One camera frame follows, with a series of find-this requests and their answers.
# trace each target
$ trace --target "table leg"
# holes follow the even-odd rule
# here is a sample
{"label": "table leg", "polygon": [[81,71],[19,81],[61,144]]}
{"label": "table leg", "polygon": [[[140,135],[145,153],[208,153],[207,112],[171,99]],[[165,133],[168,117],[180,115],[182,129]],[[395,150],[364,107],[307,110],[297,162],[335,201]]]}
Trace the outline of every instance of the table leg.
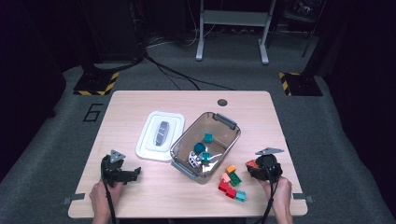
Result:
{"label": "table leg", "polygon": [[268,10],[268,16],[267,16],[267,19],[266,19],[266,22],[265,22],[264,32],[262,33],[262,39],[259,39],[260,54],[262,56],[262,63],[263,64],[268,64],[269,63],[267,49],[265,47],[265,39],[268,36],[268,30],[269,30],[270,25],[271,25],[271,19],[273,17],[275,3],[276,3],[276,0],[273,0],[271,2],[270,9]]}
{"label": "table leg", "polygon": [[201,11],[199,18],[199,42],[197,55],[195,57],[196,61],[201,61],[204,54],[204,0],[201,0]]}

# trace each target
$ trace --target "pink block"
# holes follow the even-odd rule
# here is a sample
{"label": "pink block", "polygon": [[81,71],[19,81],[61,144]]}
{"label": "pink block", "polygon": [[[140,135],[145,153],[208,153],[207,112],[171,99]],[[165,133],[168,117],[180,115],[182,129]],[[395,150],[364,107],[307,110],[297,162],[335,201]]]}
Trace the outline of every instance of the pink block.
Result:
{"label": "pink block", "polygon": [[231,181],[231,178],[227,175],[227,173],[224,173],[224,174],[221,176],[221,179],[222,179],[224,182],[226,182],[226,183],[228,183],[228,182]]}

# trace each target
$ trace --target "clear plastic container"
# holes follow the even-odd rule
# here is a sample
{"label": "clear plastic container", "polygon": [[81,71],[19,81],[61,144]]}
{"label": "clear plastic container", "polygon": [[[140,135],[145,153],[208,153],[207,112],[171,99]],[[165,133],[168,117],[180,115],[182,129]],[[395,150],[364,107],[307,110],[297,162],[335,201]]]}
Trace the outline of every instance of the clear plastic container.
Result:
{"label": "clear plastic container", "polygon": [[206,112],[172,145],[172,165],[188,178],[205,184],[240,135],[241,130],[233,120]]}

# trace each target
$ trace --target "person's hand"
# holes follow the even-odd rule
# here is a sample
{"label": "person's hand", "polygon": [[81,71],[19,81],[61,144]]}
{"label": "person's hand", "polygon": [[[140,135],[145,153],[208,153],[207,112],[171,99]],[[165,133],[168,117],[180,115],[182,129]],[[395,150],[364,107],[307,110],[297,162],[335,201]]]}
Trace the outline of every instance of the person's hand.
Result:
{"label": "person's hand", "polygon": [[[111,188],[107,185],[108,191],[111,194],[111,200],[114,205],[116,205],[120,199],[120,194],[122,190],[122,183],[118,182]],[[106,189],[102,179],[93,185],[92,191],[90,193],[90,198],[92,202],[92,209],[94,212],[93,221],[94,224],[107,223],[111,217],[110,208],[108,206],[108,201],[106,197]]]}
{"label": "person's hand", "polygon": [[[262,188],[265,191],[267,199],[271,197],[271,185],[266,181],[259,180]],[[290,213],[290,199],[291,199],[291,183],[289,180],[281,176],[277,183],[276,192],[274,195],[273,209],[278,224],[290,224],[293,223],[292,216]]]}

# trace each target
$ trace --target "orange block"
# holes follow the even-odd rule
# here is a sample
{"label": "orange block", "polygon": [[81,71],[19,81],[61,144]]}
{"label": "orange block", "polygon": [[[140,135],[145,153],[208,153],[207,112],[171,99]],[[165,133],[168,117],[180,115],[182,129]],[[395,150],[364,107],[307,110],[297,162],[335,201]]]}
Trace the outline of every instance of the orange block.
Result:
{"label": "orange block", "polygon": [[234,165],[229,165],[229,166],[226,168],[225,172],[229,175],[230,173],[235,172],[235,170],[236,170],[236,167],[235,167]]}

